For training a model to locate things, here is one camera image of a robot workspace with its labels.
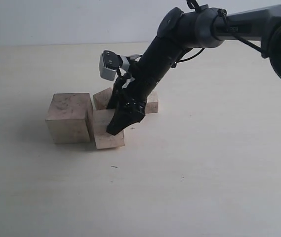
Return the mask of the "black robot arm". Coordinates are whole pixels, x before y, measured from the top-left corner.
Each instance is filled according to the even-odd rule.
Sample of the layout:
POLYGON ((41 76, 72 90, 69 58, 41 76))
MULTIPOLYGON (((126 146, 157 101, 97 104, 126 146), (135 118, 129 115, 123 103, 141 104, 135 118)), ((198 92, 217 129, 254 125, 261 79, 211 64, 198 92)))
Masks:
POLYGON ((102 52, 101 78, 114 83, 107 104, 114 115, 106 131, 116 135, 145 117, 148 96, 169 69, 185 61, 185 55, 219 47, 226 40, 238 40, 270 60, 281 78, 281 4, 236 14, 222 8, 187 1, 190 12, 173 8, 161 21, 146 51, 131 56, 102 52))

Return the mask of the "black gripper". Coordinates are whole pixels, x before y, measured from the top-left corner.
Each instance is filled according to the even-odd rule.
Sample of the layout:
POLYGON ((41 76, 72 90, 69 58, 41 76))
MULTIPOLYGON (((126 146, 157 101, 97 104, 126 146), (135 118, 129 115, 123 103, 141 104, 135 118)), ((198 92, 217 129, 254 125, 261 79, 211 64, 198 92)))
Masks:
POLYGON ((106 132, 117 135, 125 128, 141 122, 146 116, 148 97, 157 82, 142 75, 132 77, 126 73, 115 80, 106 109, 115 109, 106 132))

